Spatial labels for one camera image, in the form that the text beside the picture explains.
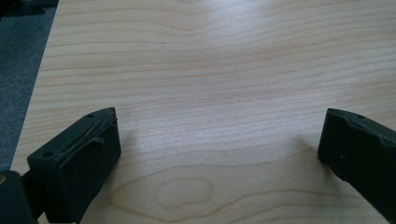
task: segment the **carpeted floor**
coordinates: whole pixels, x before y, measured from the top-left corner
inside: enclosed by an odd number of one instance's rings
[[[0,170],[12,163],[55,11],[0,22]]]

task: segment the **gray carpet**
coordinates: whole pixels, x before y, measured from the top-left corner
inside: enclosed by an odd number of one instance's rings
[[[55,10],[0,22],[0,170],[12,163]]]

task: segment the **black plastic part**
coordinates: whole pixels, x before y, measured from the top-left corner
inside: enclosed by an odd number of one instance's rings
[[[37,224],[17,172],[0,172],[0,200],[0,223]]]
[[[47,193],[49,222],[77,222],[120,157],[116,111],[93,112],[38,149],[27,160]]]
[[[396,223],[396,132],[361,115],[328,109],[318,156]]]

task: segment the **wooden table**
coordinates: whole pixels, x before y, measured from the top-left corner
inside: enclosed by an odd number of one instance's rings
[[[317,149],[328,107],[396,129],[395,61],[392,0],[63,0],[12,169],[115,106],[83,223],[387,223]]]

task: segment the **table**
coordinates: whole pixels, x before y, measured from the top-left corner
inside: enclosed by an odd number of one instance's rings
[[[328,107],[396,129],[395,12],[390,0],[61,1],[12,169],[115,106],[122,155],[82,223],[387,223],[317,149]]]

